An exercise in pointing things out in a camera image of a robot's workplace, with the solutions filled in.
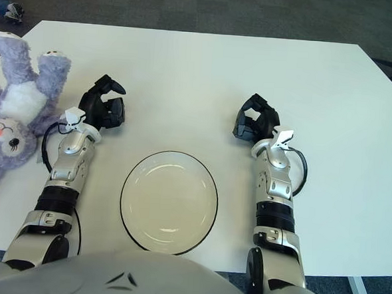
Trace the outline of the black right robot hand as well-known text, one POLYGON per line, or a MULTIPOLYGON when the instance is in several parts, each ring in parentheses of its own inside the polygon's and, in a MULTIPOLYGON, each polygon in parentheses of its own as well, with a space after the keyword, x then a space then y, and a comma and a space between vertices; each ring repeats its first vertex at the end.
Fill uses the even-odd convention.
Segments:
POLYGON ((263 97, 255 93, 238 111, 232 133, 235 138, 257 143, 265 138, 273 138, 274 127, 279 125, 280 119, 277 111, 269 106, 263 97), (245 114, 249 109, 259 113, 257 119, 245 114))

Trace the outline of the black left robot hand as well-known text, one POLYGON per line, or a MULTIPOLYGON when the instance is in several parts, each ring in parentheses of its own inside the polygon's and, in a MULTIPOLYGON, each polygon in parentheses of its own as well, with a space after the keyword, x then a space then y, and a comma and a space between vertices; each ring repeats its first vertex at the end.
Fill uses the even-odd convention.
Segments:
POLYGON ((126 94, 126 90, 108 75, 99 78, 88 92, 85 92, 78 105, 85 112, 84 123, 100 130, 101 128, 116 128, 125 121, 125 105, 122 98, 112 98, 103 101, 101 96, 114 91, 126 94))

